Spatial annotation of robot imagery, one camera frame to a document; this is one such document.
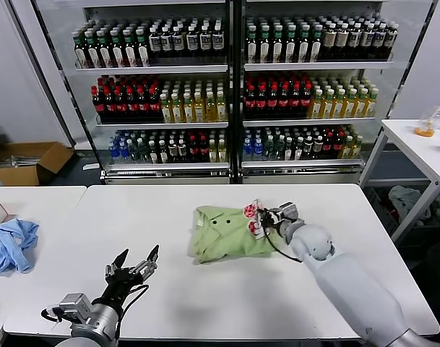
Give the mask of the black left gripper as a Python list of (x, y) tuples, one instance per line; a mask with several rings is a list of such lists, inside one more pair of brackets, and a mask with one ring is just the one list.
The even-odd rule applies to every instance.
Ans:
[(120, 253), (111, 264), (105, 267), (107, 287), (103, 292), (103, 304), (109, 307), (122, 307), (131, 291), (154, 274), (157, 269), (159, 244), (150, 251), (147, 259), (133, 267), (122, 268), (129, 249)]

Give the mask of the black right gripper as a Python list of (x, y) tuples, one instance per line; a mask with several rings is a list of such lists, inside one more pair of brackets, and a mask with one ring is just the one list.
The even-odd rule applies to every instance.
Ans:
[(256, 214), (258, 215), (255, 221), (256, 227), (273, 228), (279, 234), (286, 231), (287, 219), (284, 216), (283, 207), (274, 207), (271, 209), (265, 207), (257, 208)]

